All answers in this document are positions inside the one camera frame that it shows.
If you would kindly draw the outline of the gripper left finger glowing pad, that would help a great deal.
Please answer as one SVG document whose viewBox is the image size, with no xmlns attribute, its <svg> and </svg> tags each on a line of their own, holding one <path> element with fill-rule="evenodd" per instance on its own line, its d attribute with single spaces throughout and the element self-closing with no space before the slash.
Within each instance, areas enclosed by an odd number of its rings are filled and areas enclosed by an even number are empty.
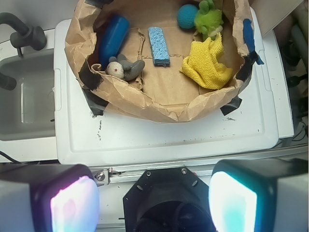
<svg viewBox="0 0 309 232">
<path fill-rule="evenodd" d="M 99 191 L 82 164 L 7 164 L 0 168 L 2 232 L 93 232 Z"/>
</svg>

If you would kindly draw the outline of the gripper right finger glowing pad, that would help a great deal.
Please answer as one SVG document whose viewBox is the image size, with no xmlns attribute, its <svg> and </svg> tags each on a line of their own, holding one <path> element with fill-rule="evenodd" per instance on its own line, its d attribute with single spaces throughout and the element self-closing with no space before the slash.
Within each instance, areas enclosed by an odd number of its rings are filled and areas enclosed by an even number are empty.
<svg viewBox="0 0 309 232">
<path fill-rule="evenodd" d="M 308 161 L 223 159 L 212 171 L 209 206 L 220 232 L 307 232 Z"/>
</svg>

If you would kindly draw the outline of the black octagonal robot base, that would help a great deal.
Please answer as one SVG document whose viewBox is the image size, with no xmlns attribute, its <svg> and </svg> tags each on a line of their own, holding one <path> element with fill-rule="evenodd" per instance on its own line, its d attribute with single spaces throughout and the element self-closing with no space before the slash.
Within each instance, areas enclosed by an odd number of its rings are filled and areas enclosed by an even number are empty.
<svg viewBox="0 0 309 232">
<path fill-rule="evenodd" d="M 127 232 L 214 232 L 209 186 L 192 173 L 141 177 L 123 197 Z"/>
</svg>

